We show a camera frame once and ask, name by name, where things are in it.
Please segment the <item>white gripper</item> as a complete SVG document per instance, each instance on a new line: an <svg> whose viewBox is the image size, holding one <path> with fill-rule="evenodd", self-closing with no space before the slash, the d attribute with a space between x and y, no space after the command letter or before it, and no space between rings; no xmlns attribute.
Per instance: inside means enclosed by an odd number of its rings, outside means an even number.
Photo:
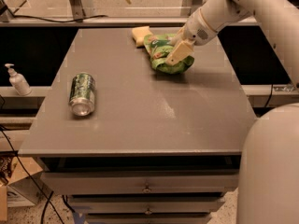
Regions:
<svg viewBox="0 0 299 224"><path fill-rule="evenodd" d="M174 66L193 53L193 44L203 46L216 35L217 32L206 23L201 9L198 8L170 39L169 44L173 46L173 49L167 55L165 63Z"/></svg>

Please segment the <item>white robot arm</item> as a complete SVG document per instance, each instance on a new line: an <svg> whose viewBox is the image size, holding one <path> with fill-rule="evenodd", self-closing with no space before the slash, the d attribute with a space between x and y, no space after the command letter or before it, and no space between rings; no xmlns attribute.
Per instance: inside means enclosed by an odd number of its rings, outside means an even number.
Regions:
<svg viewBox="0 0 299 224"><path fill-rule="evenodd" d="M207 0L170 43L174 65L213 39L226 25L257 21L278 61L260 61L260 84L299 83L299 15L288 0ZM250 128L241 154L236 224L299 224L299 104L265 113Z"/></svg>

